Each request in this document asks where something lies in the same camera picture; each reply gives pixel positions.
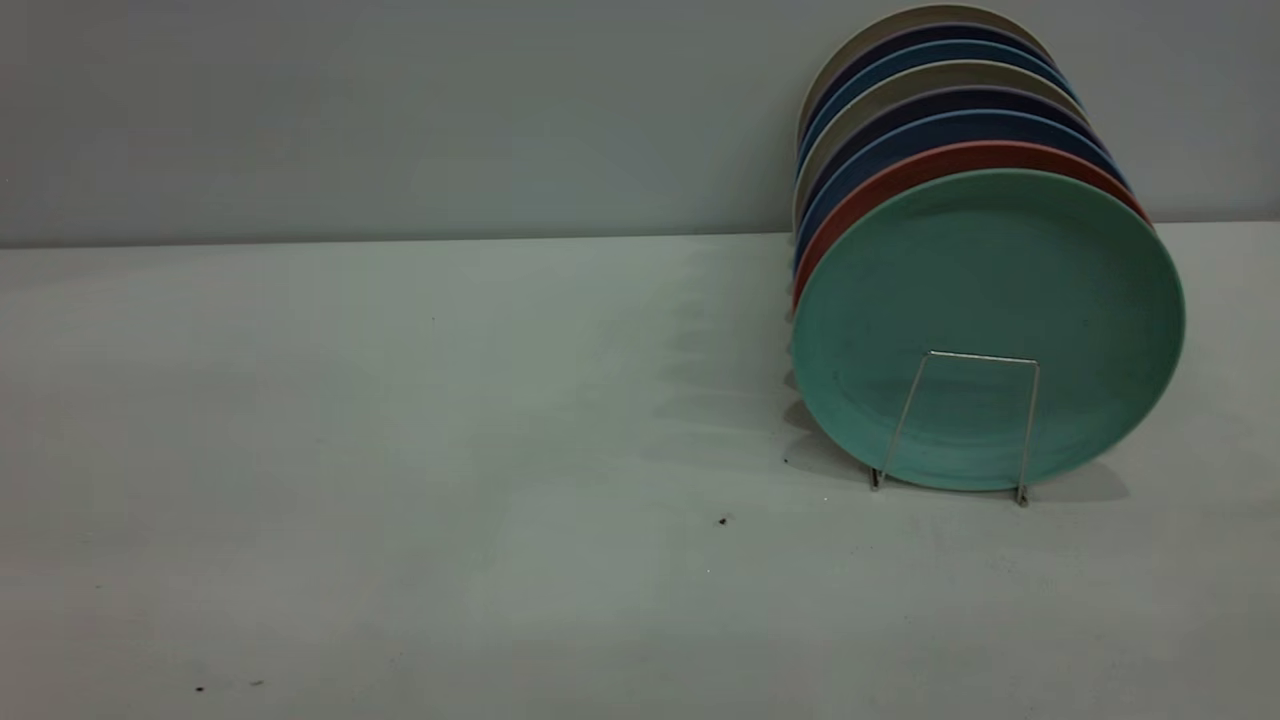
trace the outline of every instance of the wire plate stand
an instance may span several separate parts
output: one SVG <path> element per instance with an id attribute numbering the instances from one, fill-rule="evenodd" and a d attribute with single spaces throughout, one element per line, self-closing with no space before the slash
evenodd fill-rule
<path id="1" fill-rule="evenodd" d="M 1014 501 L 1019 506 L 1027 507 L 1030 502 L 1027 497 L 1027 461 L 1030 459 L 1032 454 L 1032 427 L 1036 423 L 1036 398 L 1039 396 L 1039 361 L 1027 357 L 1000 357 L 997 355 L 946 352 L 942 350 L 929 350 L 925 352 L 924 356 L 920 357 L 920 366 L 915 370 L 915 379 L 911 380 L 911 389 L 906 393 L 906 402 L 902 404 L 902 414 L 897 418 L 897 429 L 893 430 L 893 438 L 888 442 L 888 452 L 884 455 L 884 462 L 881 464 L 879 469 L 872 468 L 872 489 L 878 491 L 881 484 L 884 482 L 884 478 L 888 477 L 890 464 L 893 461 L 893 454 L 897 452 L 897 441 L 901 438 L 902 427 L 906 424 L 906 415 L 911 411 L 911 401 L 915 400 L 915 391 L 920 387 L 920 375 L 924 374 L 924 368 L 929 364 L 929 360 L 934 357 L 1032 366 L 1032 400 L 1030 407 L 1027 411 L 1027 434 L 1023 437 L 1023 461 L 1018 470 L 1018 487 L 1014 489 Z"/>

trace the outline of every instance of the table surface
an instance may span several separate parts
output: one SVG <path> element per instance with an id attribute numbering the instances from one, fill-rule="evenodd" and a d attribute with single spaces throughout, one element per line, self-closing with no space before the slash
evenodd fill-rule
<path id="1" fill-rule="evenodd" d="M 865 474 L 782 236 L 0 254 L 0 716 L 1275 711 L 1280 223 L 1032 489 Z"/>

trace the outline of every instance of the teal plate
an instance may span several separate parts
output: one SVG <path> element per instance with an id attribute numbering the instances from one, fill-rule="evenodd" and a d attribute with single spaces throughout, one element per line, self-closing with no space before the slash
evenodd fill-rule
<path id="1" fill-rule="evenodd" d="M 1178 270 L 1133 210 L 1071 178 L 991 169 L 918 186 L 855 223 L 805 287 L 791 352 L 818 424 L 874 468 L 927 351 L 1039 361 L 1033 483 L 1142 421 L 1185 323 Z M 1016 486 L 1030 387 L 1029 365 L 931 359 L 888 473 Z"/>

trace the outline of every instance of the navy blue plate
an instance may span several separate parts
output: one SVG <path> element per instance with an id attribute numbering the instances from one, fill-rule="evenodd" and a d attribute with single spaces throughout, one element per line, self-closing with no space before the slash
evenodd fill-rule
<path id="1" fill-rule="evenodd" d="M 1012 47 L 1034 55 L 1048 67 L 1055 69 L 1057 68 L 1057 65 L 1053 64 L 1052 58 L 1041 53 L 1039 49 L 1032 44 L 1018 37 L 1016 35 L 996 29 L 991 26 L 978 23 L 936 23 L 914 27 L 897 35 L 891 35 L 878 44 L 872 45 L 865 53 L 858 55 L 852 59 L 852 61 L 845 65 L 836 74 L 836 77 L 831 79 L 831 83 L 823 88 L 822 95 L 818 96 L 817 102 L 813 105 L 813 110 L 809 117 L 805 118 L 805 131 L 808 131 L 809 126 L 813 124 L 813 117 L 822 109 L 823 105 L 827 104 L 827 100 L 831 100 L 831 96 L 838 92 L 846 82 L 854 79 L 854 76 L 883 60 L 884 58 L 888 58 L 893 53 L 906 50 L 908 47 L 914 47 L 916 45 L 924 45 L 925 42 L 937 42 L 940 40 L 982 40 L 984 42 L 995 42 L 997 45 L 1004 45 L 1006 47 Z"/>
<path id="2" fill-rule="evenodd" d="M 808 187 L 799 188 L 799 192 L 804 199 L 804 202 L 800 206 L 800 213 L 803 214 L 808 209 L 814 192 L 822 188 L 822 186 L 831 179 L 831 176 L 833 176 L 836 170 L 838 170 L 863 147 L 867 147 L 876 140 L 922 118 L 941 115 L 943 113 L 955 113 L 957 110 L 1014 110 L 1044 118 L 1046 120 L 1052 120 L 1084 136 L 1089 142 L 1097 145 L 1100 150 L 1106 152 L 1108 158 L 1111 156 L 1111 154 L 1107 152 L 1107 149 L 1102 145 L 1102 141 L 1093 133 L 1093 128 L 1082 123 L 1080 118 L 1066 111 L 1064 108 L 1060 108 L 1038 95 L 1023 92 L 1021 90 L 1014 90 L 1011 87 L 991 86 L 968 86 L 940 90 L 925 95 L 918 95 L 905 102 L 900 102 L 888 110 L 884 110 L 879 115 L 868 120 L 867 124 L 858 128 L 858 132 L 849 136 L 849 140 L 846 140 L 845 143 L 840 146 L 840 150 L 831 156 L 827 164 L 814 177 L 813 182 Z"/>
<path id="3" fill-rule="evenodd" d="M 1070 152 L 1129 187 L 1106 152 L 1080 133 L 1052 120 L 1012 110 L 959 110 L 932 115 L 900 127 L 872 142 L 845 161 L 822 186 L 796 229 L 792 273 L 799 266 L 809 240 L 827 215 L 868 178 L 918 152 L 974 140 L 1018 140 Z"/>
<path id="4" fill-rule="evenodd" d="M 800 168 L 804 165 L 804 160 L 809 155 L 809 150 L 813 147 L 813 143 L 817 142 L 822 131 L 827 129 L 831 120 L 835 119 L 835 117 L 859 95 L 867 92 L 877 83 L 883 82 L 904 70 L 918 68 L 920 65 L 928 65 L 931 63 L 943 63 L 947 60 L 988 60 L 993 63 L 1005 63 L 1006 65 L 1012 65 L 1041 77 L 1046 82 L 1057 86 L 1059 90 L 1075 100 L 1075 92 L 1071 91 L 1071 86 L 1062 78 L 1062 76 L 1060 76 L 1043 60 L 1039 60 L 1034 55 L 1021 50 L 978 40 L 942 40 L 938 42 L 925 42 L 924 45 L 916 45 L 914 47 L 908 47 L 906 50 L 900 50 L 868 67 L 865 70 L 858 73 L 858 76 L 840 87 L 835 95 L 827 99 L 826 102 L 819 105 L 818 111 L 813 117 L 813 122 L 809 124 L 809 129 L 805 131 L 804 140 L 800 141 L 796 174 L 799 176 Z"/>

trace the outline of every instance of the plate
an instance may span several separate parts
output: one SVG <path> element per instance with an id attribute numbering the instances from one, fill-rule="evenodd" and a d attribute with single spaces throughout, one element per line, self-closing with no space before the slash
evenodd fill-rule
<path id="1" fill-rule="evenodd" d="M 804 135 L 804 123 L 808 122 L 814 108 L 818 106 L 818 97 L 827 88 L 827 86 L 831 85 L 831 81 L 840 74 L 840 70 L 844 69 L 845 65 L 850 64 L 859 55 L 893 35 L 919 26 L 941 23 L 983 24 L 996 29 L 1002 29 L 1010 35 L 1020 37 L 1023 41 L 1039 51 L 1041 55 L 1052 60 L 1048 50 L 1044 49 L 1044 45 L 1041 44 L 1039 40 L 1036 40 L 1036 36 L 1028 32 L 1023 26 L 1001 15 L 1000 13 L 984 10 L 982 8 L 972 8 L 969 5 L 924 5 L 920 8 L 901 10 L 876 20 L 863 28 L 858 35 L 845 41 L 845 44 L 831 55 L 827 64 L 818 70 L 813 82 L 809 83 L 809 92 L 805 95 L 804 102 L 800 106 L 800 119 L 796 123 L 796 142 L 799 142 L 800 137 Z"/>
<path id="2" fill-rule="evenodd" d="M 925 351 L 1037 360 L 1036 483 L 1097 457 L 1147 415 L 1184 329 L 1178 272 L 1151 225 L 1093 186 L 1005 168 L 914 187 L 850 228 L 809 278 L 791 354 L 818 424 L 877 468 Z M 932 360 L 890 474 L 1014 487 L 1030 375 Z"/>
<path id="3" fill-rule="evenodd" d="M 822 135 L 822 131 L 831 124 L 832 118 L 840 114 L 840 110 L 852 102 L 859 95 L 896 76 L 897 73 L 932 63 L 945 63 L 947 60 L 987 60 L 991 63 L 1004 63 L 1006 65 L 1021 68 L 1052 83 L 1059 90 L 1069 95 L 1073 102 L 1079 106 L 1079 100 L 1071 91 L 1071 86 L 1062 79 L 1062 76 L 1057 74 L 1057 70 L 1044 64 L 1044 61 L 1023 53 L 1021 50 L 977 40 L 943 40 L 938 42 L 927 42 L 924 45 L 916 45 L 915 47 L 908 47 L 906 50 L 895 53 L 893 55 L 890 55 L 888 58 L 884 58 L 883 60 L 858 73 L 858 76 L 836 90 L 829 100 L 827 100 L 823 105 L 819 105 L 809 129 L 805 132 L 804 140 L 800 141 L 800 161 L 796 164 L 796 173 L 799 174 L 800 165 L 804 163 L 805 155 L 809 152 L 809 149 L 813 147 L 813 142 L 818 140 L 818 136 Z"/>
<path id="4" fill-rule="evenodd" d="M 822 131 L 822 135 L 814 141 L 813 150 L 809 151 L 809 155 L 804 159 L 804 165 L 800 168 L 796 184 L 799 186 L 800 182 L 805 181 L 806 173 L 817 173 L 831 160 L 831 156 L 849 136 L 884 110 L 925 92 L 975 85 L 1009 87 L 1038 95 L 1066 109 L 1079 118 L 1082 123 L 1088 124 L 1084 110 L 1080 110 L 1079 105 L 1069 95 L 1024 69 L 987 60 L 933 63 L 888 78 L 860 95 L 841 110 L 831 120 L 831 124 L 827 126 L 827 129 Z M 809 177 L 808 182 L 812 183 L 813 177 Z M 792 197 L 792 209 L 796 209 L 799 202 L 800 199 Z"/>
<path id="5" fill-rule="evenodd" d="M 1137 213 L 1147 224 L 1151 224 L 1151 218 L 1147 217 L 1132 192 L 1111 176 L 1075 155 L 1043 145 L 1007 140 L 946 145 L 913 155 L 881 170 L 858 186 L 858 190 L 850 192 L 827 215 L 800 258 L 792 287 L 792 307 L 800 302 L 809 277 L 823 255 L 840 240 L 840 236 L 845 234 L 854 223 L 879 206 L 881 202 L 932 179 L 987 168 L 1025 168 L 1075 178 L 1115 197 Z"/>
<path id="6" fill-rule="evenodd" d="M 870 47 L 851 63 L 845 65 L 836 77 L 831 78 L 831 83 L 822 91 L 818 96 L 818 101 L 814 104 L 814 109 L 822 108 L 831 96 L 841 88 L 845 83 L 854 78 L 858 73 L 865 70 L 872 64 L 888 58 L 890 55 L 906 50 L 908 47 L 914 47 L 916 45 L 924 45 L 927 42 L 937 42 L 941 40 L 980 40 L 984 42 L 995 42 L 997 45 L 1005 45 L 1015 50 L 1021 50 L 1029 55 L 1043 61 L 1046 65 L 1051 67 L 1057 72 L 1057 67 L 1053 64 L 1053 59 L 1048 55 L 1041 54 L 1041 51 L 1027 42 L 1025 40 L 1018 37 L 1016 35 L 1005 32 L 1002 29 L 996 29 L 987 26 L 972 24 L 972 23 L 942 23 L 932 26 L 915 27 L 908 31 L 902 31 L 893 35 L 876 46 Z M 804 129 L 808 131 L 809 124 L 813 123 L 813 117 L 804 119 Z"/>
<path id="7" fill-rule="evenodd" d="M 818 225 L 827 219 L 836 205 L 872 176 L 918 152 L 974 140 L 1018 140 L 1062 150 L 1096 165 L 1129 187 L 1111 158 L 1107 158 L 1097 145 L 1044 118 L 1012 110 L 959 110 L 932 115 L 872 142 L 841 165 L 827 184 L 814 193 L 813 202 L 805 209 L 796 231 L 792 268 L 799 268 L 800 258 Z"/>
<path id="8" fill-rule="evenodd" d="M 817 174 L 810 172 L 796 182 L 795 199 L 800 201 L 800 205 L 797 208 L 792 208 L 792 211 L 799 213 L 803 217 L 809 200 L 812 200 L 814 190 L 826 184 L 827 181 L 831 179 L 831 176 L 838 170 L 845 161 L 856 155 L 863 147 L 870 145 L 874 140 L 922 118 L 940 115 L 943 113 L 954 113 L 956 110 L 1016 110 L 1019 113 L 1037 115 L 1075 131 L 1093 145 L 1097 145 L 1098 149 L 1106 152 L 1108 158 L 1111 156 L 1111 154 L 1107 152 L 1107 149 L 1102 146 L 1102 141 L 1093 133 L 1093 128 L 1082 123 L 1075 115 L 1039 97 L 1038 95 L 1021 92 L 1019 90 L 1007 90 L 1004 87 L 955 87 L 950 90 L 938 90 L 936 92 L 927 92 L 904 102 L 899 102 L 897 105 L 868 120 L 863 127 L 858 128 L 858 131 L 855 131 L 845 141 L 845 143 L 836 150 L 835 155 L 827 160 L 826 165 L 818 169 Z"/>

